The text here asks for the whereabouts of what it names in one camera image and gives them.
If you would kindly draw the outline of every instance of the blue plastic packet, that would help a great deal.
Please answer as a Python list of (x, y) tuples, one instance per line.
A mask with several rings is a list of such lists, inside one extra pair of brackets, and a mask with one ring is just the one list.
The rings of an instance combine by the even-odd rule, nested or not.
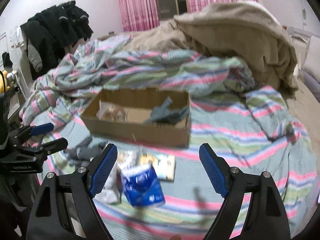
[(122, 170), (121, 183), (132, 206), (142, 207), (165, 202), (160, 182), (151, 164)]

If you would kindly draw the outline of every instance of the black jacket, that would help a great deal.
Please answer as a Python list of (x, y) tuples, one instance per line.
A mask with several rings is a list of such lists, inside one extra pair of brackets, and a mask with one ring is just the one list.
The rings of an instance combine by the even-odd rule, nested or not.
[(93, 31), (89, 27), (89, 15), (76, 6), (75, 1), (52, 6), (30, 18), (21, 25), (26, 38), (38, 51), (43, 68), (36, 72), (32, 65), (30, 71), (32, 79), (46, 74), (56, 68), (58, 59), (65, 56), (65, 46), (76, 43), (84, 38), (91, 38)]

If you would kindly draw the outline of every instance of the pillow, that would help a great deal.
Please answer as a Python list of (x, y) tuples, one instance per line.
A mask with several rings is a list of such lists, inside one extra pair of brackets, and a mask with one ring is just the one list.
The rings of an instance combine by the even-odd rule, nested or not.
[(312, 36), (307, 46), (307, 57), (303, 65), (303, 70), (320, 82), (320, 39)]
[(298, 72), (300, 69), (302, 69), (302, 66), (306, 60), (306, 54), (307, 54), (307, 42), (296, 38), (296, 37), (292, 37), (292, 44), (294, 46), (294, 49), (296, 51), (297, 54), (297, 60), (298, 63), (294, 68), (294, 72), (293, 74), (295, 76), (298, 76)]
[(320, 83), (308, 72), (301, 70), (301, 73), (303, 74), (304, 84), (320, 103)]

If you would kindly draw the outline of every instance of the open cardboard box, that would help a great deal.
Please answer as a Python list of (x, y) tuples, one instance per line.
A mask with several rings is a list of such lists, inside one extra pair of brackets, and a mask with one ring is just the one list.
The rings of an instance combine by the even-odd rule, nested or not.
[[(101, 90), (87, 106), (81, 118), (93, 134), (108, 136), (116, 139), (146, 142), (168, 147), (186, 147), (189, 143), (189, 117), (176, 125), (144, 124), (150, 118), (152, 109), (164, 103), (167, 97), (173, 103), (171, 109), (190, 107), (190, 96), (185, 91), (146, 89)], [(128, 111), (127, 122), (111, 122), (99, 120), (96, 116), (99, 102), (109, 102), (122, 106)]]

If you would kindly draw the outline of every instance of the striped bedsheet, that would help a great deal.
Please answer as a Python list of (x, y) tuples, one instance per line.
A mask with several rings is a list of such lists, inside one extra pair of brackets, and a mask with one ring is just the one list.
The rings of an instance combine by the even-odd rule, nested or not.
[[(209, 143), (218, 156), (243, 172), (272, 174), (293, 235), (310, 208), (311, 192), (318, 187), (316, 157), (307, 131), (289, 115), (281, 95), (269, 86), (257, 88), (247, 64), (238, 57), (206, 58), (191, 50), (166, 54), (121, 51), (130, 39), (129, 35), (119, 35), (103, 42), (91, 41), (74, 55), (66, 55), (56, 69), (35, 81), (32, 95), (20, 112), (25, 124), (47, 120), (54, 124), (54, 132), (44, 138), (47, 142), (61, 137), (61, 129), (70, 123), (84, 127), (81, 112), (102, 87), (158, 85), (189, 91), (189, 148), (144, 146), (150, 153), (176, 156), (174, 183), (161, 183), (165, 205), (136, 209), (125, 197), (115, 205), (95, 200), (114, 239), (168, 239), (174, 234), (183, 239), (204, 237), (223, 199), (213, 190), (199, 161), (202, 143)], [(68, 141), (79, 138), (76, 130), (68, 135)], [(140, 147), (137, 143), (108, 141), (119, 148)], [(64, 152), (49, 156), (39, 181), (49, 171), (73, 172), (75, 168), (69, 163)], [(246, 194), (232, 236), (241, 232), (249, 201), (250, 194)]]

